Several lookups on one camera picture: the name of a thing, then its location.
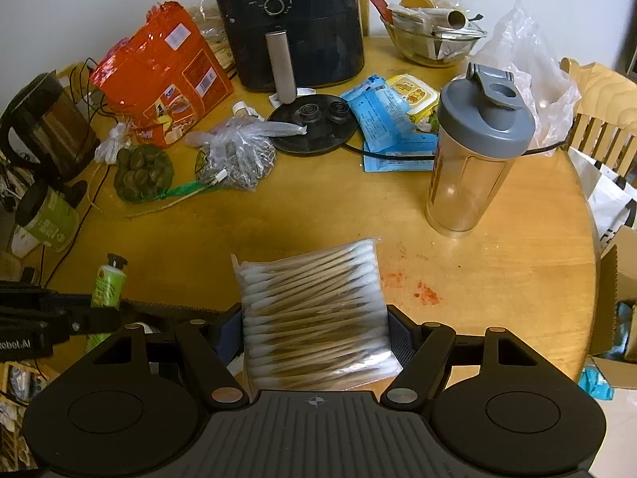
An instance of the white shopping bag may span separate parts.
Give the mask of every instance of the white shopping bag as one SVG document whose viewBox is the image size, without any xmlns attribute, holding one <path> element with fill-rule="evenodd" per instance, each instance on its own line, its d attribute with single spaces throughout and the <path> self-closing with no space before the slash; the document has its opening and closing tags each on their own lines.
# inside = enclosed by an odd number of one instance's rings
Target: white shopping bag
<svg viewBox="0 0 637 478">
<path fill-rule="evenodd" d="M 616 172 L 576 149 L 569 148 L 568 155 L 580 177 L 603 251 L 621 226 L 635 229 L 637 190 Z"/>
</svg>

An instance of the round wooden table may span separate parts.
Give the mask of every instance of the round wooden table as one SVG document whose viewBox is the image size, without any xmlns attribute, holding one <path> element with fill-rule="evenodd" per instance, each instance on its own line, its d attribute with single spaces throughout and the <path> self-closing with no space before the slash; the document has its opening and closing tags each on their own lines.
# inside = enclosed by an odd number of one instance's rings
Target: round wooden table
<svg viewBox="0 0 637 478">
<path fill-rule="evenodd" d="M 387 78 L 409 72 L 438 89 L 455 75 L 453 69 L 400 59 L 388 38 L 365 41 L 363 73 L 326 92 L 340 94 L 372 73 Z M 197 129 L 228 117 L 238 100 L 264 116 L 272 110 L 266 95 L 247 93 L 238 78 L 234 85 L 235 93 Z M 110 127 L 103 120 L 102 134 Z M 179 142 L 168 153 L 174 183 L 192 180 L 195 149 Z M 89 167 L 85 177 L 94 171 Z M 113 172 L 98 196 L 101 208 L 111 214 L 157 208 L 120 202 Z M 50 288 L 90 293 L 98 266 L 114 252 L 129 261 L 125 297 L 224 310 L 240 299 L 231 253 L 240 261 L 271 261 L 378 237 L 387 303 L 418 323 L 442 322 L 460 334 L 506 327 L 575 378 L 593 319 L 596 265 L 587 204 L 566 155 L 519 159 L 477 228 L 461 239 L 443 237 L 427 223 L 430 177 L 429 172 L 367 174 L 361 158 L 344 149 L 314 158 L 280 154 L 256 192 L 200 194 L 131 220 L 91 212 Z M 39 265 L 39 251 L 32 257 L 31 264 Z M 47 252 L 45 278 L 58 258 Z M 66 358 L 58 369 L 80 355 L 68 347 L 58 353 Z"/>
</svg>

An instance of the red plastic bag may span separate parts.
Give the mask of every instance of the red plastic bag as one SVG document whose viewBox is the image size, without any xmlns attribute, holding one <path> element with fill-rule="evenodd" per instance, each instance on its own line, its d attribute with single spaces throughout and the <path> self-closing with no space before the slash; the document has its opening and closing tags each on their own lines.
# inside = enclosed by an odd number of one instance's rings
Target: red plastic bag
<svg viewBox="0 0 637 478">
<path fill-rule="evenodd" d="M 167 147 L 233 92 L 188 12 L 155 6 L 130 40 L 115 45 L 91 75 L 116 113 L 133 119 L 141 143 Z"/>
</svg>

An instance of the temperature dial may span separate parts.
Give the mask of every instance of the temperature dial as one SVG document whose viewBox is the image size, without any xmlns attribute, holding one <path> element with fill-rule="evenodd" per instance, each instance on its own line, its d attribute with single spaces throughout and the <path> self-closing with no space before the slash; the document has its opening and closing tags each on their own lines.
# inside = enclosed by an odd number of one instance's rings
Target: temperature dial
<svg viewBox="0 0 637 478">
<path fill-rule="evenodd" d="M 266 0 L 263 4 L 263 10 L 269 16 L 278 16 L 285 12 L 286 4 L 284 0 Z"/>
</svg>

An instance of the silver bolt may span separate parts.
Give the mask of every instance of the silver bolt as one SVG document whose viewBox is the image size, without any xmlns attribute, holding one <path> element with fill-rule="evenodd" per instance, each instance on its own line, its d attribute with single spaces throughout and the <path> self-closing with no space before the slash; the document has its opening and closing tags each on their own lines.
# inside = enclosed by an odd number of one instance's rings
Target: silver bolt
<svg viewBox="0 0 637 478">
<path fill-rule="evenodd" d="M 243 398 L 243 392 L 234 386 L 222 386 L 214 390 L 210 396 L 218 403 L 231 404 Z"/>
<path fill-rule="evenodd" d="M 418 394 L 411 388 L 393 388 L 387 392 L 387 398 L 396 404 L 409 404 L 418 399 Z"/>
</svg>

